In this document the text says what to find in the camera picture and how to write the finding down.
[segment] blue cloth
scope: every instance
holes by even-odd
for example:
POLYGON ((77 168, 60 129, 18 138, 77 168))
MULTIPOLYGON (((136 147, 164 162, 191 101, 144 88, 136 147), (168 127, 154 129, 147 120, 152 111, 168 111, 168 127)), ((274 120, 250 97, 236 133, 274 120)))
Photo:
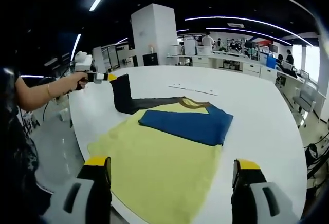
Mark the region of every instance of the blue cloth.
POLYGON ((205 109, 209 114, 147 110, 138 122, 198 143, 223 145, 233 116, 213 105, 205 109))

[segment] white equipment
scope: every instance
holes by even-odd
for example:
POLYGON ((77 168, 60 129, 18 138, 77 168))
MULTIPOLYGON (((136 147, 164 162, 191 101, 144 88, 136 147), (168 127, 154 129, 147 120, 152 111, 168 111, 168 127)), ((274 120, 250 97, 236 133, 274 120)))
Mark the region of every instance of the white equipment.
POLYGON ((197 55, 211 55, 212 54, 212 46, 196 46, 197 55))
POLYGON ((170 46, 170 55, 180 55, 181 46, 180 45, 171 45, 170 46))
POLYGON ((195 55, 195 46, 196 40, 193 37, 187 36, 184 38, 185 55, 195 55))
POLYGON ((96 69, 93 65, 93 56, 87 54, 86 52, 78 52, 74 58, 75 71, 84 71, 88 74, 88 81, 100 84, 103 80, 109 80, 108 73, 97 73, 92 71, 92 67, 96 69))

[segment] chair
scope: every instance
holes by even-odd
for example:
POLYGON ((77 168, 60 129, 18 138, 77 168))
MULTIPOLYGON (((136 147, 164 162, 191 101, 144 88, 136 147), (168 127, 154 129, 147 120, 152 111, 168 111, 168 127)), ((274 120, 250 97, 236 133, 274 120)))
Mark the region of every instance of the chair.
POLYGON ((304 71, 304 70, 300 70, 300 76, 303 78, 303 79, 309 79, 309 73, 304 71))
POLYGON ((285 61, 282 61, 282 67, 284 69, 287 69, 287 70, 290 70, 290 71, 293 69, 293 65, 289 64, 288 62, 285 62, 285 61))
POLYGON ((294 103, 299 105, 299 114, 301 113, 302 109, 308 113, 313 111, 318 90, 319 86, 315 82, 313 82, 311 79, 305 79, 302 87, 299 89, 299 94, 293 97, 294 103))

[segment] floor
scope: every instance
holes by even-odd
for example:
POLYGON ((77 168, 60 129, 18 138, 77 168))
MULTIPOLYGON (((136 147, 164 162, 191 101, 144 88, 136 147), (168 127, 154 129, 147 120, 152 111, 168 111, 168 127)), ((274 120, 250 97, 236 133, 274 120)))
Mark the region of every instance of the floor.
MULTIPOLYGON (((71 127, 67 114, 66 121, 62 121, 59 110, 69 108, 67 101, 61 102, 59 106, 56 103, 51 103, 47 109, 45 121, 42 121, 43 109, 37 110, 36 116, 40 120, 41 126, 38 127, 31 137, 35 141, 40 158, 40 167, 36 172, 36 179, 39 187, 48 191, 54 192, 70 177, 77 176, 84 160, 80 153, 74 129, 71 127)), ((296 125, 302 121, 296 116, 296 125)), ((328 133, 328 125, 319 122, 314 113, 307 114, 305 121, 306 127, 301 125, 299 128, 304 147, 310 143, 315 143, 320 140, 321 136, 328 133)), ((329 146, 326 140, 317 144, 318 152, 321 153, 329 146)), ((327 167, 323 166, 315 175, 315 178, 308 180, 308 187, 318 185, 327 175, 327 167)), ((111 223, 121 224, 127 223, 113 208, 111 209, 111 223)))
MULTIPOLYGON (((290 110, 295 113, 298 110, 298 106, 293 107, 291 103, 289 103, 285 96, 283 96, 290 110)), ((304 113, 302 112, 302 116, 305 121, 301 119, 300 115, 294 115, 296 125, 300 125, 299 132, 303 141, 304 147, 307 147, 311 143, 316 143, 321 140, 322 137, 328 134, 329 127, 328 124, 319 121, 315 113, 304 113)), ((318 154, 321 155, 325 150, 329 147, 329 140, 323 139, 320 143, 316 144, 318 154)), ((318 170, 318 172, 314 175, 313 178, 307 181, 307 187, 312 188, 315 185, 319 185, 326 178, 329 170, 328 161, 325 165, 322 166, 318 170)), ((317 190, 317 195, 320 194, 322 188, 317 190)))

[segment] yellow cloth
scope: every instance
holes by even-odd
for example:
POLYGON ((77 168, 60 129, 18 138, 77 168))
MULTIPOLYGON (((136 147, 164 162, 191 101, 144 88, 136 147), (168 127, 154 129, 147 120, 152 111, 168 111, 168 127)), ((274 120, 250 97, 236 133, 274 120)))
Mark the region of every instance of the yellow cloth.
MULTIPOLYGON (((151 109, 207 114, 205 108, 179 103, 151 109)), ((89 153, 111 157, 112 191, 140 218, 151 224, 190 223, 210 188, 221 145, 207 146, 140 126, 144 113, 136 112, 89 144, 89 153)))

